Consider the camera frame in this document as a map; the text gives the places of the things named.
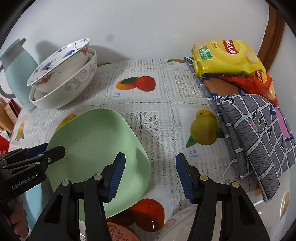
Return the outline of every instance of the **human hand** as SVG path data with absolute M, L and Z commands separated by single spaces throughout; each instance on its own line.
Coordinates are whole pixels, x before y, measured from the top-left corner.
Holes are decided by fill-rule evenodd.
M 14 225 L 13 230 L 15 233 L 22 238 L 26 237 L 29 233 L 29 226 L 27 221 L 27 214 L 24 210 L 24 203 L 20 196 L 15 198 L 15 204 L 13 206 L 13 210 L 11 215 L 8 217 L 5 217 L 8 224 Z

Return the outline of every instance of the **stacked bowl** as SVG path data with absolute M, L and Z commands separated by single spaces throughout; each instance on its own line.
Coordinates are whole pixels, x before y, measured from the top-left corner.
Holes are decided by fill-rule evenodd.
M 27 81 L 30 101 L 40 109 L 56 109 L 77 98 L 92 81 L 97 55 L 90 39 L 81 39 L 44 60 Z

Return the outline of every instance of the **yellow chip bag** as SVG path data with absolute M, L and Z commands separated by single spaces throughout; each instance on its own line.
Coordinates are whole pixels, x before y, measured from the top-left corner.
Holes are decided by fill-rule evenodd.
M 194 44 L 193 65 L 197 76 L 203 74 L 266 73 L 256 53 L 241 40 L 218 40 Z

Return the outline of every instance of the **brown wooden trim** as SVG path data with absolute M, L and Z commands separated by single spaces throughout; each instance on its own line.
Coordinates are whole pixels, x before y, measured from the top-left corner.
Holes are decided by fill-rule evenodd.
M 279 49 L 285 27 L 284 19 L 279 13 L 269 5 L 269 18 L 265 30 L 264 38 L 258 52 L 258 58 L 261 60 L 266 71 L 269 70 Z

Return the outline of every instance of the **chip bag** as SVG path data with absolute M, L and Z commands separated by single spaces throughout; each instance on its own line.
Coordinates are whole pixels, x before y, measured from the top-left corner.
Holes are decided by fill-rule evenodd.
M 241 40 L 218 40 L 194 44 L 193 65 L 197 76 L 203 74 L 251 74 L 266 72 L 254 50 Z
M 234 83 L 250 94 L 261 95 L 272 104 L 279 105 L 272 78 L 268 73 L 257 70 L 252 74 L 220 74 L 218 76 L 227 82 Z

